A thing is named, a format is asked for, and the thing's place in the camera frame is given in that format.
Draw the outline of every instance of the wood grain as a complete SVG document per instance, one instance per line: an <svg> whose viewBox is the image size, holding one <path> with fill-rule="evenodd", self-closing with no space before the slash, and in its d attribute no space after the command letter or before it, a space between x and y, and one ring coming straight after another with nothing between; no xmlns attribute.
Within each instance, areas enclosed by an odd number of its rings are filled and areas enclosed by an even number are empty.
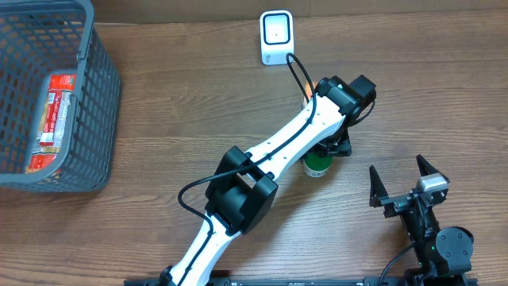
<svg viewBox="0 0 508 286"><path fill-rule="evenodd" d="M91 0L105 23L154 24L259 19L264 11L295 17L508 8L504 0Z"/></svg>
<svg viewBox="0 0 508 286"><path fill-rule="evenodd" d="M100 27L123 78L113 176L91 194L0 192L0 284L120 285L179 261L201 221L179 189L214 172L299 112L287 67L260 63L257 21ZM374 164L392 195L418 178L421 153L452 180L435 208L443 227L475 235L482 284L508 282L508 10L319 17L295 21L314 80L365 74L371 117L353 154L319 180L295 165L268 216L217 263L237 278L379 275L408 243L368 206ZM204 187L185 200L202 209ZM393 274L414 267L414 255Z"/></svg>

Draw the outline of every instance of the blue-gray basket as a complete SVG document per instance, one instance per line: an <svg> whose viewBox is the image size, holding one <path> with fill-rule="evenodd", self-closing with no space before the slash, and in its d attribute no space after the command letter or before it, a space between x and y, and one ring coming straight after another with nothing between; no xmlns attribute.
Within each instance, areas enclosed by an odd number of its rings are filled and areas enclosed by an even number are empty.
<svg viewBox="0 0 508 286"><path fill-rule="evenodd" d="M0 1L0 186L92 191L106 186L120 76L94 28L88 0ZM76 74L62 149L25 173L53 74Z"/></svg>

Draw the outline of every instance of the snack package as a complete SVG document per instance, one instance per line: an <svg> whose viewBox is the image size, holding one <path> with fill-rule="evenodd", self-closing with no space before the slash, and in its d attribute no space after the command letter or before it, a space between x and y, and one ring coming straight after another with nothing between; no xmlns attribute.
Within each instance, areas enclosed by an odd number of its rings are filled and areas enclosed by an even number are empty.
<svg viewBox="0 0 508 286"><path fill-rule="evenodd" d="M52 75L27 173L48 167L62 147L75 75Z"/></svg>

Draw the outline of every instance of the wooden table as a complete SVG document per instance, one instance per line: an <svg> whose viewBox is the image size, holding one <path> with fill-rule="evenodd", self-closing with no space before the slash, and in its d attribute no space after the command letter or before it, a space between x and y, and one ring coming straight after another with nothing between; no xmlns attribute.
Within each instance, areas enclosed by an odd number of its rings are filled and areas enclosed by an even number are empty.
<svg viewBox="0 0 508 286"><path fill-rule="evenodd" d="M392 195L423 154L451 180L442 227L475 235L482 284L508 282L508 10L297 19L296 53L314 80L364 74L372 115L353 154L321 179L295 165L268 216L216 269L236 278L379 275L409 241L368 206L374 164ZM286 66L260 63L257 21L100 26L123 78L113 175L91 194L0 194L0 284L120 285L179 261L202 221L176 195L232 145L246 150L300 110ZM202 210L205 187L185 200ZM392 274L417 266L413 254Z"/></svg>

